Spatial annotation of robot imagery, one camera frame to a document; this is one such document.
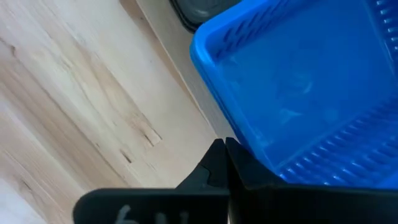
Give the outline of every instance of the wooden surface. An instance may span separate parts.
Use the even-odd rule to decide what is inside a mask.
[[[190,60],[189,45],[192,34],[181,25],[169,0],[137,0],[137,2],[216,134],[220,138],[235,137],[231,126]]]
[[[0,0],[0,223],[176,186],[216,137],[187,91],[134,2]]]

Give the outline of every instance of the basket slot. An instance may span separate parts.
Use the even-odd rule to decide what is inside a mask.
[[[380,21],[391,59],[398,71],[398,2],[395,0],[371,0],[370,5]]]
[[[397,128],[394,95],[284,165],[280,176],[293,183],[377,184],[398,166]]]
[[[219,61],[231,52],[256,40],[263,32],[269,30],[284,18],[295,6],[306,0],[270,0],[256,11],[247,13],[209,38],[208,49],[214,61]]]

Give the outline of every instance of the wooden floor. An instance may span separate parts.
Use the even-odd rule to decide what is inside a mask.
[[[216,137],[134,0],[0,0],[0,223],[174,187]]]

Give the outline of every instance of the dark metal object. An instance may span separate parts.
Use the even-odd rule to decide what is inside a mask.
[[[287,184],[227,138],[215,140],[176,189],[97,190],[79,200],[73,217],[77,224],[226,223],[229,209],[232,224],[395,223],[397,206],[396,191]]]
[[[182,25],[190,32],[241,0],[170,0]]]

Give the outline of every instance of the blue plastic basket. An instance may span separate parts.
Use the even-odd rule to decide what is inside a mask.
[[[239,141],[286,181],[398,188],[398,1],[245,0],[190,51]]]

